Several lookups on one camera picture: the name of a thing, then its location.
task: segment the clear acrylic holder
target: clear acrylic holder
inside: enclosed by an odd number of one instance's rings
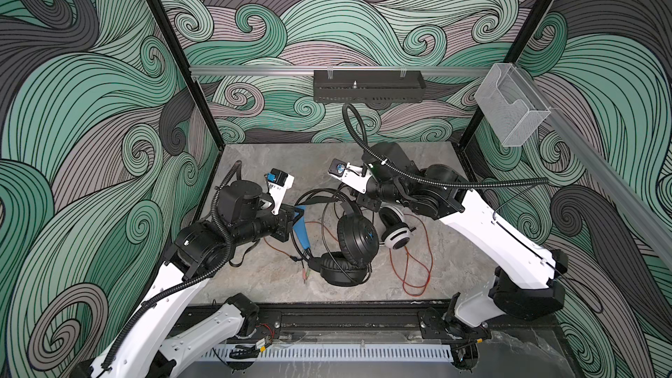
[[[523,146],[550,114],[530,75],[512,63],[492,65],[475,98],[504,147]]]

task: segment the black motor joint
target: black motor joint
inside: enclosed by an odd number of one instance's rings
[[[462,199],[466,194],[466,189],[439,187],[413,181],[399,176],[390,169],[390,165],[437,182],[466,183],[466,179],[452,168],[443,164],[433,164],[420,170],[396,142],[380,142],[372,146],[371,150],[384,154],[386,163],[383,164],[368,152],[364,152],[362,162],[364,167],[371,171],[373,177],[366,184],[366,193],[356,193],[358,205],[378,211],[382,202],[399,204],[408,207],[415,214],[431,217],[434,220],[464,211]],[[334,160],[332,166],[335,164],[338,166],[345,163]]]
[[[272,172],[274,181],[281,181],[287,176],[279,170]],[[278,214],[274,215],[274,204],[273,198],[256,182],[239,179],[218,189],[213,217],[218,216],[218,221],[229,231],[234,247],[257,243],[265,236],[286,242],[296,220],[294,207],[281,205]],[[180,231],[164,260],[166,263],[173,262],[183,271],[184,278],[189,279],[220,263],[225,246],[216,223],[200,221]]]

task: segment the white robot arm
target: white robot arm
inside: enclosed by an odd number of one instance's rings
[[[249,181],[238,180],[231,186],[223,183],[220,187],[222,204],[226,207],[224,221],[232,223],[229,217],[236,217],[236,226],[229,228],[235,246],[254,242],[267,235],[280,240],[288,237],[294,210],[283,207],[282,199],[294,183],[294,177],[273,169],[266,175],[266,182],[269,190],[267,195],[261,193],[261,187]],[[250,208],[262,208],[264,212],[259,215],[250,211]],[[247,221],[239,222],[246,215],[249,216]],[[183,283],[192,275],[197,277],[203,274],[209,270],[208,265],[216,264],[214,256],[222,250],[222,243],[213,228],[209,222],[194,223],[180,232],[175,243],[164,254],[165,262],[143,301]],[[158,368],[174,378],[215,344],[234,336],[251,335],[255,331],[259,308],[239,293],[227,299],[217,312],[194,327],[174,337],[167,337],[182,311],[209,280],[204,279],[157,301],[138,319],[128,334],[117,336],[117,340],[121,337],[121,345],[109,366],[105,365],[105,359],[113,344],[93,359],[90,365],[79,365],[71,376],[141,378],[147,376],[151,369],[159,375]]]
[[[567,271],[567,256],[562,252],[551,252],[535,244],[497,216],[475,190],[465,190],[460,194],[453,192],[445,199],[453,201],[459,210],[449,210],[446,215],[442,215],[441,210],[431,215],[423,213],[420,208],[426,201],[409,201],[412,197],[399,195],[391,181],[388,181],[390,187],[387,190],[381,187],[372,175],[372,167],[370,165],[370,169],[362,175],[362,167],[334,160],[329,175],[361,193],[358,203],[368,204],[370,209],[376,210],[382,200],[387,204],[410,207],[416,214],[429,215],[459,231],[498,264],[499,268],[487,282],[459,296],[454,315],[460,321],[477,327],[483,321],[502,314],[531,320],[562,307],[564,288],[554,281],[559,274]],[[436,169],[449,170],[445,166]],[[436,188],[430,191],[435,197]],[[425,194],[418,198],[428,201],[431,193]],[[375,199],[378,199],[377,205],[372,203]]]

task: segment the black metal frame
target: black metal frame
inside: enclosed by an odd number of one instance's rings
[[[534,32],[537,31],[537,27],[544,20],[544,16],[548,12],[552,3],[553,0],[536,0],[536,2],[534,2],[532,11],[529,15],[527,15],[525,22],[523,22],[523,26],[521,27],[520,31],[518,31],[516,39],[513,40],[511,48],[509,48],[509,52],[507,53],[506,57],[504,57],[503,63],[516,63],[518,61],[520,56],[523,54],[523,50],[525,50],[525,46],[527,46],[527,43],[534,35]],[[471,139],[474,137],[476,129],[478,129],[478,126],[481,124],[482,120],[483,112],[480,108],[477,108],[476,112],[469,121],[469,124],[464,130],[460,141],[455,147],[455,150],[458,151],[458,153],[464,151],[464,149],[467,147]]]
[[[218,154],[215,159],[214,166],[212,167],[212,171],[210,172],[208,183],[206,184],[206,190],[209,190],[210,187],[212,186],[212,180],[214,179],[214,174],[217,171],[217,167],[219,165],[220,159],[222,158],[222,153],[224,151],[224,147],[226,146],[226,144],[224,143],[224,139],[222,138],[222,135],[219,132],[219,129],[217,128],[217,124],[214,121],[214,117],[212,116],[212,113],[208,108],[208,102],[206,100],[206,97],[203,95],[203,90],[198,85],[198,83],[196,83],[196,81],[191,77],[191,72],[189,71],[189,60],[187,59],[186,54],[184,54],[182,46],[180,46],[180,42],[178,41],[177,35],[175,34],[173,27],[171,26],[170,20],[168,19],[168,14],[164,9],[161,0],[145,0],[145,1],[147,2],[147,6],[149,7],[149,10],[151,11],[152,15],[154,15],[156,24],[159,26],[159,30],[161,31],[161,34],[163,35],[166,41],[166,46],[168,47],[170,53],[173,55],[173,59],[175,60],[177,68],[180,70],[180,73],[184,78],[184,82],[186,83],[187,88],[191,93],[191,97],[194,99],[194,102],[198,107],[198,111],[201,113],[201,116],[203,117],[203,120],[206,123],[206,127],[208,128],[212,136],[212,139],[214,140],[214,143],[217,146]],[[194,214],[192,222],[196,222],[200,218],[200,214],[203,210],[203,207],[206,204],[207,197],[208,193],[204,192],[203,196],[201,196],[200,202],[198,203],[198,207],[196,209],[196,213]]]
[[[206,190],[212,186],[214,174],[221,160],[225,143],[220,134],[217,125],[214,121],[209,108],[206,97],[203,91],[191,77],[189,71],[189,62],[184,51],[182,50],[177,35],[173,30],[168,19],[167,13],[161,3],[161,0],[146,0],[150,11],[156,19],[156,23],[163,34],[168,49],[170,50],[182,77],[189,88],[191,96],[194,99],[201,115],[203,116],[208,130],[212,134],[215,144],[218,148],[218,155],[210,172]],[[553,0],[537,0],[533,5],[532,11],[525,20],[523,27],[518,32],[508,54],[504,59],[504,63],[515,63],[522,54],[527,42],[532,38],[539,24],[542,22],[546,12],[550,8]],[[459,143],[454,144],[454,148],[458,154],[458,158],[464,167],[467,177],[470,181],[475,181],[475,175],[471,169],[471,165],[464,154],[466,146],[475,134],[481,120],[483,119],[483,112],[477,109],[472,117],[469,125],[466,127]],[[196,214],[194,221],[196,221],[205,205],[205,199],[208,193],[205,192]],[[375,302],[343,302],[343,303],[260,303],[257,304],[260,308],[259,318],[262,322],[269,323],[273,327],[275,323],[279,323],[277,332],[284,333],[305,333],[310,331],[409,331],[409,332],[423,332],[427,335],[427,324],[423,319],[432,311],[445,312],[449,310],[450,300],[425,300],[425,301],[375,301]],[[177,334],[216,311],[218,305],[201,305],[189,306],[181,315],[172,333]],[[502,330],[504,328],[550,328],[552,329],[558,340],[562,345],[565,356],[569,360],[572,370],[577,377],[583,376],[583,371],[578,366],[576,359],[572,353],[567,340],[564,337],[555,316],[549,315],[534,322],[521,322],[508,316],[498,317],[489,322],[490,330]],[[438,339],[442,342],[457,343],[456,340]]]
[[[449,299],[425,299],[420,301],[368,301],[368,302],[308,302],[308,303],[258,303],[259,321],[267,324],[276,338],[283,342],[299,340],[310,332],[401,332],[414,333],[422,338],[461,345],[465,340],[436,337],[440,327],[433,327],[427,316],[438,314],[439,321],[443,313],[450,310]],[[220,304],[188,306],[170,335],[177,335],[197,323],[205,320],[220,307]],[[255,338],[227,340],[228,343],[242,344],[259,340],[260,336],[269,336],[271,332],[265,325],[258,325]],[[505,332],[513,335],[528,334],[535,336],[534,330],[550,330],[554,333],[562,354],[567,359],[576,377],[583,377],[583,370],[565,338],[562,328],[554,315],[547,315],[528,322],[508,315],[501,315],[488,321],[487,331]]]

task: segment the blue object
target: blue object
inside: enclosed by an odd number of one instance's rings
[[[299,209],[306,210],[306,206],[297,206]],[[303,249],[310,248],[310,241],[308,241],[308,232],[306,231],[306,218],[301,216],[301,219],[294,224],[294,232],[296,232],[296,237],[301,243]]]

